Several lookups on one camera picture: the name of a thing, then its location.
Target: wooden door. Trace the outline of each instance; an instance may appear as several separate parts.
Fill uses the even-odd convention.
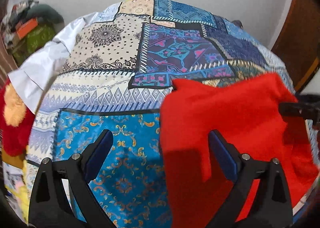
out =
[[[296,90],[307,84],[319,65],[320,7],[313,0],[292,0],[272,51],[286,64]]]

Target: patchwork bedspread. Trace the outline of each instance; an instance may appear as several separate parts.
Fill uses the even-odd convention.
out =
[[[27,151],[29,196],[34,163],[68,159],[109,129],[114,144],[89,184],[102,209],[118,227],[171,227],[158,110],[172,80],[224,87],[267,72],[293,91],[278,57],[210,12],[170,0],[108,7],[77,34],[37,113]]]

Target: blue gripper pad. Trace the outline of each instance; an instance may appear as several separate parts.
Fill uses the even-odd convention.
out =
[[[227,143],[217,130],[209,133],[209,147],[213,151],[226,179],[235,183],[238,179],[240,166],[233,159],[228,149],[231,149],[232,154],[236,155],[238,154],[236,148],[232,144]]]
[[[94,143],[89,144],[82,152],[81,167],[87,183],[94,180],[111,150],[113,134],[110,130],[103,130]]]

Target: red garment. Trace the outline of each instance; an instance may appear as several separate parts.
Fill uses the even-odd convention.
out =
[[[35,115],[27,108],[25,118],[18,127],[7,125],[3,116],[4,112],[4,93],[10,80],[7,79],[4,87],[0,90],[0,129],[2,130],[2,147],[10,156],[18,156],[26,150],[29,142],[29,136],[32,128]]]
[[[254,159],[280,160],[295,206],[318,172],[313,164],[303,119],[282,119],[280,102],[296,102],[277,74],[266,74],[226,88],[177,79],[177,89],[160,108],[160,145],[164,158],[173,228],[205,227],[229,194],[209,153],[208,133],[218,129],[240,153]],[[247,216],[258,182],[239,216]]]

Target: metal bolt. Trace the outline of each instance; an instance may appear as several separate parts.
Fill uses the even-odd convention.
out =
[[[42,163],[43,164],[47,164],[49,162],[49,158],[44,158],[43,160],[42,160]]]
[[[250,155],[245,153],[245,154],[242,154],[241,156],[244,160],[249,160],[250,159]]]
[[[80,158],[80,154],[79,153],[75,153],[71,156],[72,159],[79,159]]]
[[[274,164],[277,164],[277,165],[280,163],[280,161],[279,161],[277,158],[273,158],[273,159],[272,159],[272,162],[273,162]]]

